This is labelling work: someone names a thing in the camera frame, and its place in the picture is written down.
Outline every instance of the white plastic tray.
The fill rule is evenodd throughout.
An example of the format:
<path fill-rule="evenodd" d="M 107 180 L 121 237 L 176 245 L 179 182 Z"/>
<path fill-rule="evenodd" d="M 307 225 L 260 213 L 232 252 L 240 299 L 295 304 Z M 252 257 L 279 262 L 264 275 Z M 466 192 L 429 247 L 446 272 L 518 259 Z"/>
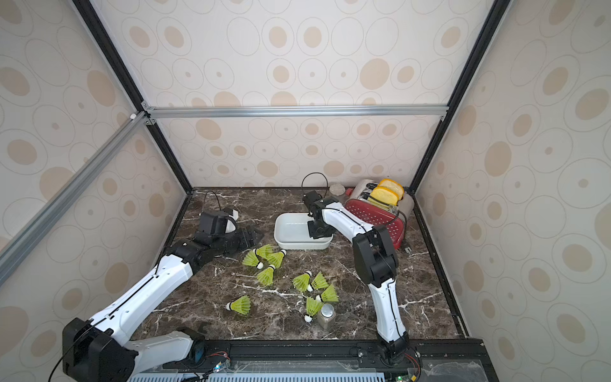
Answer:
<path fill-rule="evenodd" d="M 282 249 L 326 249 L 331 237 L 313 239 L 307 229 L 307 222 L 313 221 L 307 213 L 283 213 L 276 219 L 274 239 Z"/>

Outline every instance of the metal lid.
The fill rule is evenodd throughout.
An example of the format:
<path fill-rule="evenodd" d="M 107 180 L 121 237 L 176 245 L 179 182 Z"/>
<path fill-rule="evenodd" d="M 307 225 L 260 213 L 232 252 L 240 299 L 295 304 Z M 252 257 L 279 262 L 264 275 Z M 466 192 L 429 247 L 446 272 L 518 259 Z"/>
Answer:
<path fill-rule="evenodd" d="M 325 318 L 333 317 L 333 305 L 331 304 L 323 305 L 323 307 L 320 309 L 320 314 Z"/>

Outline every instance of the metal bracket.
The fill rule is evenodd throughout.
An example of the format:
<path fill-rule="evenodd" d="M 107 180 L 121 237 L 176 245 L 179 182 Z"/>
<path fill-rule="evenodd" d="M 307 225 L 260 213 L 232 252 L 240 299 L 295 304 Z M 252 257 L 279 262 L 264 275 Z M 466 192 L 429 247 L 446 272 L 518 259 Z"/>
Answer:
<path fill-rule="evenodd" d="M 150 106 L 146 101 L 142 101 L 140 103 L 140 105 L 142 105 L 142 109 L 144 109 L 144 111 L 152 111 L 155 110 L 154 106 Z"/>
<path fill-rule="evenodd" d="M 235 108 L 143 107 L 155 118 L 440 116 L 448 111 L 448 106 L 445 104 L 240 106 Z"/>
<path fill-rule="evenodd" d="M 157 121 L 155 120 L 155 118 L 151 118 L 151 115 L 149 113 L 146 113 L 146 115 L 144 116 L 144 124 L 146 126 L 152 126 L 156 123 Z"/>
<path fill-rule="evenodd" d="M 55 223 L 76 202 L 83 191 L 141 127 L 144 112 L 139 112 L 118 129 L 74 177 L 30 220 L 12 242 L 0 250 L 0 286 L 17 269 Z"/>
<path fill-rule="evenodd" d="M 146 101 L 141 102 L 142 108 L 144 109 L 144 124 L 146 126 L 153 126 L 157 121 L 152 118 L 150 112 L 155 110 L 155 107 L 150 106 Z"/>

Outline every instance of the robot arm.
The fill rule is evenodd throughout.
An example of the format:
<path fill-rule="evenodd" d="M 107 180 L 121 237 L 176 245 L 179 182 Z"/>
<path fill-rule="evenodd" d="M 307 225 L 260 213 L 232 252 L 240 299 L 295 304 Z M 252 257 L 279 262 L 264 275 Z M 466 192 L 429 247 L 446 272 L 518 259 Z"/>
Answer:
<path fill-rule="evenodd" d="M 381 353 L 389 362 L 402 357 L 409 337 L 399 314 L 395 288 L 398 263 L 388 230 L 354 216 L 334 197 L 322 198 L 310 191 L 303 201 L 313 217 L 308 223 L 311 237 L 328 237 L 339 231 L 352 242 L 356 272 L 373 297 Z"/>
<path fill-rule="evenodd" d="M 188 328 L 142 341 L 129 339 L 153 309 L 204 264 L 261 242 L 261 232 L 238 227 L 237 219 L 237 211 L 228 208 L 202 213 L 193 240 L 175 243 L 158 266 L 89 320 L 75 318 L 68 323 L 62 333 L 64 373 L 77 382 L 124 382 L 166 362 L 199 363 L 205 340 Z"/>

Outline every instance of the black cable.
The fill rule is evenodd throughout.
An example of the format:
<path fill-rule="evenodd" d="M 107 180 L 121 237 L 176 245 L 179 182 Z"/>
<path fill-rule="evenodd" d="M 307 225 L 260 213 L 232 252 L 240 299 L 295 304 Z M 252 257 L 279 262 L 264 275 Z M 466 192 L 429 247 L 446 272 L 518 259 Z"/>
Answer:
<path fill-rule="evenodd" d="M 182 366 L 184 366 L 186 369 L 189 369 L 189 371 L 193 374 L 195 374 L 195 376 L 197 377 L 196 381 L 203 381 L 208 375 L 212 374 L 212 370 L 209 370 L 205 373 L 202 374 L 202 376 L 198 376 L 197 373 L 195 372 L 195 370 L 193 370 L 192 368 L 190 368 L 189 366 L 187 366 L 183 361 L 179 361 L 178 363 L 180 363 Z"/>
<path fill-rule="evenodd" d="M 211 189 L 206 191 L 206 195 L 203 196 L 202 206 L 206 205 L 206 198 L 208 197 L 208 193 L 213 193 L 214 196 L 216 196 L 216 203 L 219 205 L 219 211 L 222 210 L 221 202 L 219 201 L 219 196 L 216 194 L 216 192 L 212 191 Z"/>
<path fill-rule="evenodd" d="M 159 254 L 159 257 L 157 258 L 157 261 L 155 262 L 155 273 L 153 274 L 154 276 L 157 276 L 157 271 L 159 270 L 159 263 L 161 263 L 161 258 L 164 257 L 165 255 L 162 253 Z"/>
<path fill-rule="evenodd" d="M 374 200 L 375 202 L 377 202 L 377 203 L 380 203 L 380 204 L 383 204 L 383 205 L 387 205 L 387 206 L 389 206 L 389 207 L 396 207 L 394 204 L 388 204 L 388 203 L 384 203 L 383 201 L 381 201 L 381 200 L 378 200 L 378 199 L 374 198 L 373 196 L 371 196 L 371 194 L 367 195 L 367 198 L 366 198 L 366 199 L 373 199 L 373 200 Z M 404 214 L 403 212 L 401 212 L 401 210 L 397 209 L 397 213 L 396 213 L 395 217 L 394 217 L 394 218 L 392 218 L 392 220 L 391 220 L 391 221 L 389 221 L 389 222 L 387 222 L 387 223 L 384 223 L 384 224 L 383 224 L 383 226 L 388 227 L 389 225 L 391 225 L 391 224 L 392 224 L 392 223 L 393 223 L 395 220 L 397 220 L 397 218 L 399 217 L 399 214 L 400 214 L 400 213 L 401 213 L 401 214 L 403 214 L 403 217 L 405 218 L 405 214 Z"/>
<path fill-rule="evenodd" d="M 416 351 L 416 349 L 412 349 L 414 350 L 414 355 L 416 356 L 416 359 L 418 360 L 418 364 L 420 365 L 419 371 L 418 371 L 418 377 L 416 377 L 416 381 L 420 379 L 420 376 L 422 375 L 422 357 L 420 357 L 420 353 L 418 351 Z"/>
<path fill-rule="evenodd" d="M 388 364 L 386 363 L 386 361 L 384 360 L 384 355 L 380 354 L 380 355 L 379 355 L 379 357 L 380 357 L 380 358 L 379 358 L 380 362 L 381 362 L 381 363 L 382 363 L 384 366 L 388 367 L 389 369 L 392 369 L 392 368 L 394 368 L 395 366 L 397 366 L 397 364 L 394 364 L 394 365 L 388 365 Z"/>
<path fill-rule="evenodd" d="M 395 315 L 395 309 L 393 309 L 392 307 L 392 295 L 390 294 L 390 285 L 391 284 L 396 284 L 397 283 L 397 279 L 395 279 L 393 282 L 390 282 L 386 285 L 386 289 L 388 290 L 388 294 L 390 296 L 390 311 L 392 312 L 392 318 L 395 320 L 395 327 L 397 328 L 397 333 L 399 333 L 399 324 L 397 323 L 397 316 Z"/>
<path fill-rule="evenodd" d="M 314 174 L 320 174 L 324 177 L 324 181 L 327 183 L 327 187 L 324 189 L 324 196 L 323 198 L 325 198 L 327 196 L 327 191 L 329 190 L 329 180 L 327 179 L 326 176 L 324 176 L 324 174 L 322 172 L 311 172 L 309 174 L 307 174 L 302 180 L 301 180 L 301 192 L 303 193 L 303 195 L 305 195 L 305 191 L 304 191 L 304 181 L 306 180 L 307 177 L 309 177 L 310 175 L 314 175 Z"/>
<path fill-rule="evenodd" d="M 51 374 L 49 374 L 49 380 L 48 382 L 51 382 L 51 377 L 53 376 L 53 373 L 55 372 L 55 370 L 57 370 L 57 366 L 59 366 L 59 364 L 62 362 L 62 360 L 64 359 L 64 357 L 66 357 L 66 354 L 68 354 L 68 352 L 70 350 L 72 350 L 73 347 L 75 347 L 76 343 L 79 342 L 84 336 L 85 334 L 87 334 L 91 329 L 95 328 L 96 325 L 100 324 L 101 322 L 105 321 L 106 317 L 102 318 L 100 321 L 96 322 L 95 325 L 92 325 L 91 328 L 85 330 L 80 336 L 78 336 L 78 338 L 74 341 L 74 343 L 72 343 L 72 345 L 70 345 L 70 347 L 68 348 L 68 350 L 65 351 L 64 354 L 62 354 L 62 356 L 59 358 L 59 360 L 57 361 L 57 363 L 55 364 L 55 366 L 53 367 L 53 370 L 51 370 Z"/>
<path fill-rule="evenodd" d="M 407 240 L 407 235 L 408 235 L 408 217 L 405 216 L 405 214 L 401 210 L 399 210 L 399 213 L 401 215 L 403 215 L 403 219 L 405 219 L 405 224 L 403 224 L 403 239 Z"/>
<path fill-rule="evenodd" d="M 133 296 L 135 296 L 142 288 L 144 288 L 152 279 L 154 279 L 155 277 L 151 276 L 150 279 L 146 280 L 146 282 L 142 285 L 140 285 L 140 287 L 138 289 L 136 289 L 136 291 L 134 291 L 134 293 L 131 294 L 131 296 L 129 296 L 128 298 L 125 299 L 124 302 L 120 303 L 115 309 L 112 310 L 112 312 L 108 313 L 107 316 L 112 316 L 112 314 L 114 312 L 116 312 L 117 310 L 121 309 L 121 307 L 123 305 L 125 305 L 125 303 L 127 303 Z"/>

